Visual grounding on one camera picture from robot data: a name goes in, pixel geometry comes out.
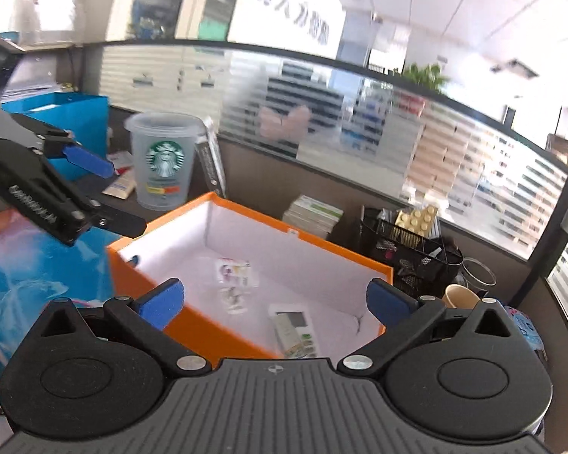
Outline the white green remote control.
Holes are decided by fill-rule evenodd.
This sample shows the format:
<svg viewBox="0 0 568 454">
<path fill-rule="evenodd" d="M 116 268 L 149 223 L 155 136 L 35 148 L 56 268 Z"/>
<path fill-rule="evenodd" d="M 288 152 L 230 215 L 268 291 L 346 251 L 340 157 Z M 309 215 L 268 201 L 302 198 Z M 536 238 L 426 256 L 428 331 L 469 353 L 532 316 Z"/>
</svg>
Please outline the white green remote control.
<svg viewBox="0 0 568 454">
<path fill-rule="evenodd" d="M 285 359 L 314 359 L 319 356 L 317 334 L 306 305 L 272 303 L 268 306 L 268 315 Z"/>
</svg>

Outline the beige sachet packet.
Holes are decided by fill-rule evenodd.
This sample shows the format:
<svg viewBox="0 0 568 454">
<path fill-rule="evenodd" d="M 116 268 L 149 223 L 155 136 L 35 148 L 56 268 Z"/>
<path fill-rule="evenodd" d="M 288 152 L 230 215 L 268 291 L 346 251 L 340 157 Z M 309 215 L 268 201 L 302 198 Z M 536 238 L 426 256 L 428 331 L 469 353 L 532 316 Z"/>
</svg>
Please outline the beige sachet packet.
<svg viewBox="0 0 568 454">
<path fill-rule="evenodd" d="M 128 169 L 105 188 L 102 194 L 115 199 L 127 200 L 135 188 L 134 170 Z"/>
</svg>

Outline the blue paper bag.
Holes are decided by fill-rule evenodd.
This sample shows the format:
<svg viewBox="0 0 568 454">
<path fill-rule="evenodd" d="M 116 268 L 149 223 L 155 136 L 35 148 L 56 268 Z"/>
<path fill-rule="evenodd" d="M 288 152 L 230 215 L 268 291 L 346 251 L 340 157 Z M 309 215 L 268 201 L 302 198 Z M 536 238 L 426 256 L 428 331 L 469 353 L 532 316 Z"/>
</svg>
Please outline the blue paper bag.
<svg viewBox="0 0 568 454">
<path fill-rule="evenodd" d="M 2 103 L 11 114 L 22 114 L 53 127 L 70 131 L 83 148 L 106 160 L 108 154 L 108 98 L 79 92 L 51 92 Z M 90 172 L 65 158 L 51 160 L 56 170 L 69 180 Z"/>
</svg>

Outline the brown paper cup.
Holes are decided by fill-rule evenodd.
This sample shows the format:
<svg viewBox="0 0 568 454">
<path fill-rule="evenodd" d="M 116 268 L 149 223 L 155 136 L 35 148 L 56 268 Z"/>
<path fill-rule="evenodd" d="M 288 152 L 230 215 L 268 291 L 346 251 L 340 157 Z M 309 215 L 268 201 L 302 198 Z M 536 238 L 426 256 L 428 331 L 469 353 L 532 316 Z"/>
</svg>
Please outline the brown paper cup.
<svg viewBox="0 0 568 454">
<path fill-rule="evenodd" d="M 463 285 L 451 284 L 446 287 L 442 300 L 448 308 L 473 309 L 480 297 Z"/>
</svg>

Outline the black mesh desk organizer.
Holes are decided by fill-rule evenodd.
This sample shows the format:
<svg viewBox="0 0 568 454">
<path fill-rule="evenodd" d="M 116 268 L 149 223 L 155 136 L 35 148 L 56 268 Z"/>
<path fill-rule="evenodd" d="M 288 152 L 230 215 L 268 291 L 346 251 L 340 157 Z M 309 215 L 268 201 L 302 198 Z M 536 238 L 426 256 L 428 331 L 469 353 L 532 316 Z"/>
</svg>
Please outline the black mesh desk organizer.
<svg viewBox="0 0 568 454">
<path fill-rule="evenodd" d="M 363 206 L 359 218 L 359 253 L 391 266 L 398 289 L 412 297 L 431 293 L 442 297 L 464 262 L 452 238 L 429 239 L 396 227 L 393 212 Z"/>
</svg>

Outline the Starbucks plastic cup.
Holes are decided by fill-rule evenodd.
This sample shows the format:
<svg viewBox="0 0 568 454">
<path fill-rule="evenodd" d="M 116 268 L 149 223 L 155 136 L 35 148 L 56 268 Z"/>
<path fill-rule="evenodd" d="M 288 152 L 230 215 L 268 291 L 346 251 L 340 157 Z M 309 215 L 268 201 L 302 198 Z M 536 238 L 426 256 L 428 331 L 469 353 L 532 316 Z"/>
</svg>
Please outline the Starbucks plastic cup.
<svg viewBox="0 0 568 454">
<path fill-rule="evenodd" d="M 170 211 L 186 202 L 196 143 L 204 133 L 196 116 L 139 113 L 125 121 L 130 133 L 138 203 Z"/>
</svg>

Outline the yellow building block plate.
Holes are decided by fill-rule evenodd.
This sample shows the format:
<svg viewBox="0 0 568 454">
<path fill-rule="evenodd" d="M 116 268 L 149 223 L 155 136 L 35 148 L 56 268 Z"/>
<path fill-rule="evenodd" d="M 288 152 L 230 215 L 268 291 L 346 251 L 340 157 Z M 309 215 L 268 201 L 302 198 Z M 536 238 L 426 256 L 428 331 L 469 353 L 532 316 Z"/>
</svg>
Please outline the yellow building block plate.
<svg viewBox="0 0 568 454">
<path fill-rule="evenodd" d="M 395 219 L 395 225 L 419 236 L 429 237 L 435 227 L 437 215 L 438 207 L 435 205 L 401 210 Z"/>
</svg>

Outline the colourful AGON desk mat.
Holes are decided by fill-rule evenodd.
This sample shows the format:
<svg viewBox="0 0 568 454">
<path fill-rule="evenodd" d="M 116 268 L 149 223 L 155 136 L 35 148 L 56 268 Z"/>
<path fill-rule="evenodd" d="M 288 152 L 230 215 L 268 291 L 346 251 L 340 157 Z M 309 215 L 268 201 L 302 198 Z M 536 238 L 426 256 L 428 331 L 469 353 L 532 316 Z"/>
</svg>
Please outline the colourful AGON desk mat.
<svg viewBox="0 0 568 454">
<path fill-rule="evenodd" d="M 65 246 L 19 214 L 0 234 L 0 376 L 49 301 L 93 308 L 114 295 L 106 247 L 115 240 L 92 229 Z"/>
</svg>

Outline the small picture card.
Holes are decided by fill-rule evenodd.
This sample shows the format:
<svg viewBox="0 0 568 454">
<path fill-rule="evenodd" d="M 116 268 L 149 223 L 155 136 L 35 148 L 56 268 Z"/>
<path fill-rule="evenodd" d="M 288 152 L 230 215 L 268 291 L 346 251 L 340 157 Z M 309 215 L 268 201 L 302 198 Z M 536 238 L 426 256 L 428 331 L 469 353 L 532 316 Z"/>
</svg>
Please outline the small picture card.
<svg viewBox="0 0 568 454">
<path fill-rule="evenodd" d="M 217 259 L 215 261 L 216 281 L 225 287 L 248 287 L 252 270 L 247 261 L 236 259 Z"/>
</svg>

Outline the black tilted booklet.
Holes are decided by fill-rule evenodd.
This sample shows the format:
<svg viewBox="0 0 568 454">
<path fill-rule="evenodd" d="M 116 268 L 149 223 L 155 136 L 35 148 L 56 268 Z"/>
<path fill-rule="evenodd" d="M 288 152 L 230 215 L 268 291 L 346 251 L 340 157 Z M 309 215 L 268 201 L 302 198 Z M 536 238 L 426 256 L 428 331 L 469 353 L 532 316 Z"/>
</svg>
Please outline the black tilted booklet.
<svg viewBox="0 0 568 454">
<path fill-rule="evenodd" d="M 223 199 L 228 198 L 226 195 L 225 168 L 222 164 L 216 127 L 210 117 L 202 120 L 202 130 L 196 140 L 196 152 L 209 190 Z"/>
</svg>

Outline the orange cardboard box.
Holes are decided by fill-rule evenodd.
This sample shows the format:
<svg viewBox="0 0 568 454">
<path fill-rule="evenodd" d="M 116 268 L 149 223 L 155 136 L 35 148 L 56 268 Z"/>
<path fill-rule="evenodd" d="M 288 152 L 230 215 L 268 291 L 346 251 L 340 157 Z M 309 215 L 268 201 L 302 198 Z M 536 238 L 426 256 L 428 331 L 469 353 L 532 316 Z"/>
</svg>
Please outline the orange cardboard box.
<svg viewBox="0 0 568 454">
<path fill-rule="evenodd" d="M 374 278 L 393 280 L 389 266 L 214 194 L 106 251 L 118 294 L 183 284 L 183 309 L 166 332 L 211 364 L 282 357 L 280 314 L 297 325 L 310 357 L 332 362 L 384 331 L 365 291 Z"/>
</svg>

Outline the blue tissue pack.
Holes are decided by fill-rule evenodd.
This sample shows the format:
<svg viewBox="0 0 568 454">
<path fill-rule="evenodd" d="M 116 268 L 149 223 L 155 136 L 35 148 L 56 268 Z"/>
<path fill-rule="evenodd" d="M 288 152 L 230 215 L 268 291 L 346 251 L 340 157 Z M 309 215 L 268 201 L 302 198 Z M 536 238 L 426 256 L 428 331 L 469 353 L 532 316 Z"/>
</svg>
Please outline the blue tissue pack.
<svg viewBox="0 0 568 454">
<path fill-rule="evenodd" d="M 518 311 L 516 308 L 511 308 L 509 305 L 505 305 L 504 308 L 522 336 L 528 342 L 532 351 L 538 356 L 539 360 L 544 365 L 547 365 L 548 357 L 545 350 L 545 344 L 543 343 L 543 340 L 532 320 L 528 317 L 528 315 L 525 315 L 525 313 Z"/>
</svg>

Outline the beige glass door cabinet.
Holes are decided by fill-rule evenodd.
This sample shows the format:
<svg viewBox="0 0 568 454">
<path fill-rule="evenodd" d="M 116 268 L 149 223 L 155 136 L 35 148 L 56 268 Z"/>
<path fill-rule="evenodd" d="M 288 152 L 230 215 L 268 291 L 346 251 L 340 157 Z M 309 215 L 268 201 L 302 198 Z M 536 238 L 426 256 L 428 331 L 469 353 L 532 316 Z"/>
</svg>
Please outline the beige glass door cabinet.
<svg viewBox="0 0 568 454">
<path fill-rule="evenodd" d="M 114 0 L 107 41 L 225 41 L 237 0 Z"/>
</svg>

